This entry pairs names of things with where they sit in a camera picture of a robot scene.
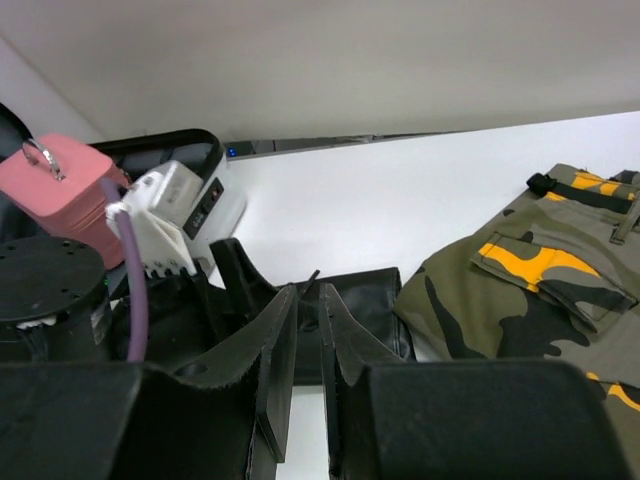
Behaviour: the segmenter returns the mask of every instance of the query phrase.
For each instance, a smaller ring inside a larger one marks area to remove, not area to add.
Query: black round lid
[[[38,236],[0,245],[0,323],[74,310],[105,289],[102,257],[84,243]]]

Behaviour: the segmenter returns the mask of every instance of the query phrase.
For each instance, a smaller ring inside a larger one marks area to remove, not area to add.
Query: pink bag
[[[0,163],[0,190],[48,233],[95,248],[106,268],[122,262],[118,238],[106,222],[100,179],[128,186],[111,158],[73,138],[52,133],[27,140]]]

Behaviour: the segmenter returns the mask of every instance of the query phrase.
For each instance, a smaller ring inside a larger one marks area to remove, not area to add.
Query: black cylinder
[[[84,243],[0,245],[0,361],[110,360],[108,298],[102,258]]]

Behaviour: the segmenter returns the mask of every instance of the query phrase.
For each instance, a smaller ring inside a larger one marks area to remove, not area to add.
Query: camouflage pants
[[[425,260],[396,313],[443,358],[576,365],[640,478],[640,175],[557,165],[548,177],[546,194],[525,192]]]

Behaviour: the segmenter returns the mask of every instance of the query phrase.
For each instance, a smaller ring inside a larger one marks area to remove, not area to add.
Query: pocket flap
[[[484,244],[472,261],[508,282],[546,293],[598,333],[638,303],[621,285],[572,253],[499,233]]]

